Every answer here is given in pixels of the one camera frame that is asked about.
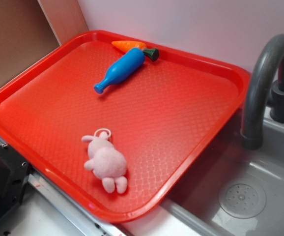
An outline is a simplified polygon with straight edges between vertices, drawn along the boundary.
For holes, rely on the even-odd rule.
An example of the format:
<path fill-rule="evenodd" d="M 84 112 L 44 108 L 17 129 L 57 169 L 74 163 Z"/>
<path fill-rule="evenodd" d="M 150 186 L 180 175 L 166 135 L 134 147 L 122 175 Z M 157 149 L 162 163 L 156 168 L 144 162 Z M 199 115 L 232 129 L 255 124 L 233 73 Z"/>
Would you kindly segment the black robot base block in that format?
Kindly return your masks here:
<path fill-rule="evenodd" d="M 15 149 L 0 146 L 0 214 L 22 203 L 30 168 Z"/>

